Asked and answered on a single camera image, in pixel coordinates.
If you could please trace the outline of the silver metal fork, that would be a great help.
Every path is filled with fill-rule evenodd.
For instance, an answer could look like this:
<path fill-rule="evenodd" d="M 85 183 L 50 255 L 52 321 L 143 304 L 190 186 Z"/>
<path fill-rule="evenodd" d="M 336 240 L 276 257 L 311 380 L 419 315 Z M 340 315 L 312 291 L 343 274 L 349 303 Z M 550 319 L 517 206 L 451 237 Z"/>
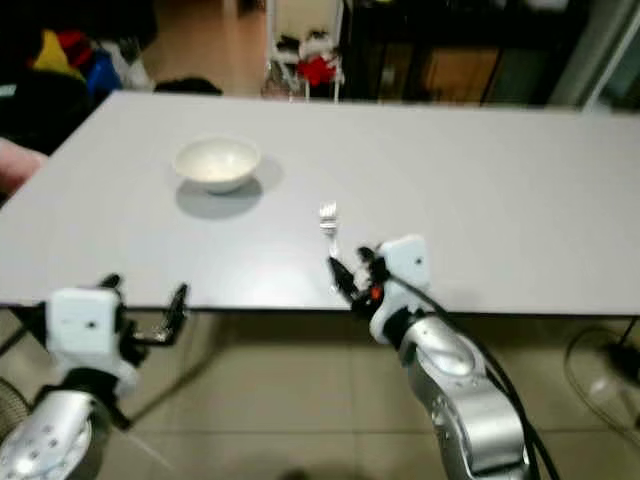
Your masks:
<path fill-rule="evenodd" d="M 340 259 L 340 250 L 338 244 L 338 205 L 337 202 L 330 202 L 320 207 L 319 224 L 321 233 L 324 234 L 326 242 L 328 242 L 328 256 L 338 257 Z"/>

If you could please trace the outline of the white ceramic bowl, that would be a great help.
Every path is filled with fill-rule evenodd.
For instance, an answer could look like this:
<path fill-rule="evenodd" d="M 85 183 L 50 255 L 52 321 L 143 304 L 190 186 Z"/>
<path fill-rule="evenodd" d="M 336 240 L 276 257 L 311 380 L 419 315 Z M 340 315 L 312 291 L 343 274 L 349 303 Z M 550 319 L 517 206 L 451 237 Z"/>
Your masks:
<path fill-rule="evenodd" d="M 259 147 L 234 137 L 201 138 L 180 148 L 173 172 L 211 195 L 224 195 L 246 186 L 264 159 Z"/>

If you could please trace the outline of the grey floor fan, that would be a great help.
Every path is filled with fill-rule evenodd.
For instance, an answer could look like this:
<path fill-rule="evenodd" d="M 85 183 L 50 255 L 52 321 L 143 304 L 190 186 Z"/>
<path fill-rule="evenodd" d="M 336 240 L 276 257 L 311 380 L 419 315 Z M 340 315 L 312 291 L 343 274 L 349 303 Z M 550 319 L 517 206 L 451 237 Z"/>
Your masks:
<path fill-rule="evenodd" d="M 9 438 L 27 420 L 31 406 L 9 380 L 0 378 L 0 434 Z"/>

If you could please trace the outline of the red rag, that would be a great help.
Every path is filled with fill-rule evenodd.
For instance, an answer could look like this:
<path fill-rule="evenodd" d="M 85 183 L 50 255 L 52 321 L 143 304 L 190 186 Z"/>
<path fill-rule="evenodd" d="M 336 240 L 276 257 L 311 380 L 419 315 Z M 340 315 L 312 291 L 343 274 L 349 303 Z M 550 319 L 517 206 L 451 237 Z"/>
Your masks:
<path fill-rule="evenodd" d="M 298 61 L 297 72 L 308 87 L 319 87 L 342 78 L 340 56 L 335 54 L 315 54 Z"/>

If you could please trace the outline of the blue cloth item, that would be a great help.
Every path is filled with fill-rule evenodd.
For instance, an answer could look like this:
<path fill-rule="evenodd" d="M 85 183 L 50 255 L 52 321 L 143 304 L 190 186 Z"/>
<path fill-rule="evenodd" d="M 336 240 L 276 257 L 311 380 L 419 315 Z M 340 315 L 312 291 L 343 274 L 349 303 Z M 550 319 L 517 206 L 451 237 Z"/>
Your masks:
<path fill-rule="evenodd" d="M 90 63 L 84 70 L 88 92 L 95 99 L 104 99 L 111 92 L 124 90 L 125 76 L 122 70 L 128 70 L 128 64 L 118 50 L 104 47 L 93 50 Z"/>

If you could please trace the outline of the black chair back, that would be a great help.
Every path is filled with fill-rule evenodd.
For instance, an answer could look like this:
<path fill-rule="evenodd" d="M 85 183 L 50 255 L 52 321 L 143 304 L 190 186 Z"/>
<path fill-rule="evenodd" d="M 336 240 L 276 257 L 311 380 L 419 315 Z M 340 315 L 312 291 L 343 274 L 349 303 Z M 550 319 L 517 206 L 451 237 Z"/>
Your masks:
<path fill-rule="evenodd" d="M 197 76 L 187 76 L 166 79 L 157 82 L 154 87 L 157 93 L 195 93 L 195 95 L 223 96 L 224 92 L 209 79 Z"/>

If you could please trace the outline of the dark cabinet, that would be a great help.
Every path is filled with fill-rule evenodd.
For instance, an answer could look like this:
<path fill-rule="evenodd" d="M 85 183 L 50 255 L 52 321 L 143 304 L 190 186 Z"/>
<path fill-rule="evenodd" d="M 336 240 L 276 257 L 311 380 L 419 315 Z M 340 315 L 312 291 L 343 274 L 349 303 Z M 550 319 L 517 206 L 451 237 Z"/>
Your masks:
<path fill-rule="evenodd" d="M 550 101 L 593 0 L 346 0 L 347 99 L 456 105 Z"/>

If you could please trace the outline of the white metal rack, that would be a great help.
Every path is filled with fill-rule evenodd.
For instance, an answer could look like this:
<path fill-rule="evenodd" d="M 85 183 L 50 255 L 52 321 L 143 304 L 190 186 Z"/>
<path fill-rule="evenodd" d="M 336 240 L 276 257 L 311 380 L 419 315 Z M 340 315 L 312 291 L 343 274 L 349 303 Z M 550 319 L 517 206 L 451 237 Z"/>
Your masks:
<path fill-rule="evenodd" d="M 265 99 L 311 101 L 325 97 L 339 102 L 346 86 L 340 55 L 340 33 L 349 0 L 265 0 L 265 77 L 260 95 Z M 315 54 L 340 56 L 342 78 L 308 87 L 297 72 L 298 61 Z"/>

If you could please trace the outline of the yellow cloth item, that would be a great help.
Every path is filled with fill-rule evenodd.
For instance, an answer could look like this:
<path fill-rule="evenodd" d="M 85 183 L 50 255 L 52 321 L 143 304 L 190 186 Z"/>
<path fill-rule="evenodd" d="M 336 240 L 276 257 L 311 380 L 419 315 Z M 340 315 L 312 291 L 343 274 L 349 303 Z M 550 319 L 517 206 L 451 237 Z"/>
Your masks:
<path fill-rule="evenodd" d="M 82 70 L 70 67 L 65 58 L 64 51 L 55 36 L 52 29 L 42 29 L 40 35 L 40 47 L 35 55 L 27 61 L 27 67 L 31 70 L 41 70 L 41 72 L 49 72 L 59 74 L 59 76 L 68 76 L 84 82 Z"/>

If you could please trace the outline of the red cloth item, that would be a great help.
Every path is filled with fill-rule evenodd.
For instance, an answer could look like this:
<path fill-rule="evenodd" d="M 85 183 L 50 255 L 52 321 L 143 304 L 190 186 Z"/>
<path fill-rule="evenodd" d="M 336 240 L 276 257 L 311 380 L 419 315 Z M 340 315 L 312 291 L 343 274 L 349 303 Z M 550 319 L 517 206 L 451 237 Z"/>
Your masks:
<path fill-rule="evenodd" d="M 70 67 L 84 70 L 92 64 L 93 45 L 86 33 L 78 29 L 59 29 L 55 36 Z"/>

